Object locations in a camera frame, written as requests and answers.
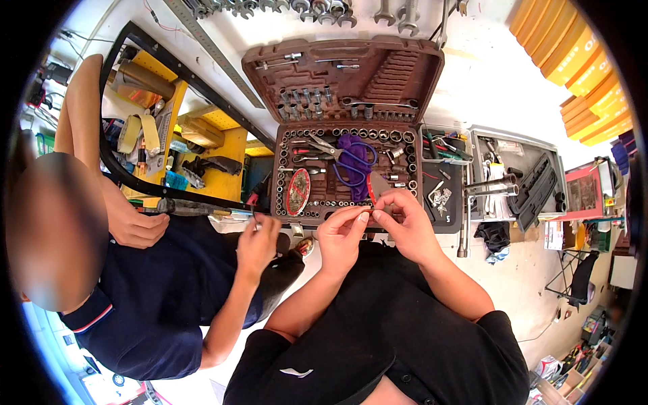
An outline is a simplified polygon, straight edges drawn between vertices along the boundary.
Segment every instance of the tool tray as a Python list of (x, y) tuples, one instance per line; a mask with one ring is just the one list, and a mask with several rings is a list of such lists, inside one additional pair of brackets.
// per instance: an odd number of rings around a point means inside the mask
[[(434, 49), (433, 42), (394, 36), (315, 42), (300, 39), (250, 49), (242, 60), (243, 71), (274, 119), (280, 123), (271, 183), (272, 215), (284, 224), (299, 222), (304, 227), (316, 227), (340, 208), (340, 203), (342, 206), (350, 205), (351, 190), (338, 181), (332, 167), (333, 160), (292, 161), (294, 148), (308, 147), (294, 141), (312, 141), (308, 136), (310, 132), (326, 140), (345, 132), (361, 135), (355, 140), (376, 149), (378, 160), (371, 168), (384, 176), (393, 171), (388, 156), (381, 152), (412, 145), (413, 150), (409, 148), (409, 151), (413, 152), (413, 157), (409, 159), (413, 161), (415, 170), (399, 174), (397, 181), (388, 181), (392, 185), (409, 185), (411, 180), (415, 180), (417, 187), (413, 193), (422, 204), (421, 140), (416, 136), (416, 127), (430, 102), (443, 65), (444, 55)], [(330, 100), (327, 100), (325, 86), (330, 89)], [(299, 100), (294, 98), (293, 89), (297, 90)], [(308, 89), (310, 102), (307, 102), (303, 89)], [(321, 95), (319, 116), (315, 89), (319, 89)], [(287, 93), (287, 98), (282, 96), (282, 91)], [(291, 111), (288, 101), (296, 105), (296, 110)], [(370, 113), (371, 108), (367, 105), (373, 105), (373, 112)], [(409, 137), (406, 133), (410, 133), (411, 142), (384, 139), (394, 131), (406, 137)], [(397, 157), (396, 165), (409, 167), (408, 156)], [(297, 217), (289, 216), (286, 192), (293, 172), (282, 172), (279, 168), (304, 166), (325, 168), (326, 173), (310, 175), (307, 206)], [(348, 179), (344, 168), (339, 170), (340, 175)], [(371, 205), (371, 201), (360, 204)]]

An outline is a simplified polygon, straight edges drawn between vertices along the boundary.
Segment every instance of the black t-shirt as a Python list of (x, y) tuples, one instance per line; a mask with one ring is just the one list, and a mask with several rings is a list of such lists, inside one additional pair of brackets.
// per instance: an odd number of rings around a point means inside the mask
[(295, 343), (250, 335), (225, 405), (360, 404), (383, 375), (424, 405), (523, 404), (529, 393), (504, 312), (470, 322), (395, 248), (362, 243), (338, 295)]

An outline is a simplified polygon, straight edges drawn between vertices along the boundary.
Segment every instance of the orange boxes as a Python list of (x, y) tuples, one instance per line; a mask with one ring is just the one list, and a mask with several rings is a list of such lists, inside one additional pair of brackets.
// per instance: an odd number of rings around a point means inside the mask
[(542, 75), (574, 95), (561, 109), (570, 139), (592, 146), (632, 129), (619, 78), (570, 0), (523, 0), (509, 30)]

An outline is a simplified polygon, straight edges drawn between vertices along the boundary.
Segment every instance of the ruler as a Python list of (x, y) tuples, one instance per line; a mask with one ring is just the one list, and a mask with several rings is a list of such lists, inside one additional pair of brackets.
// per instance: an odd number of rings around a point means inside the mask
[(207, 51), (209, 56), (211, 56), (214, 61), (220, 66), (225, 74), (232, 79), (234, 84), (237, 85), (239, 90), (243, 92), (245, 97), (252, 103), (256, 108), (266, 107), (259, 100), (259, 98), (254, 94), (248, 84), (245, 83), (243, 78), (237, 72), (237, 70), (229, 63), (229, 60), (223, 55), (223, 52), (216, 46), (214, 41), (207, 35), (203, 27), (198, 24), (196, 19), (193, 17), (193, 13), (189, 8), (182, 2), (182, 0), (163, 0), (165, 4), (173, 11), (173, 14), (178, 17), (182, 25), (196, 38), (196, 41)]

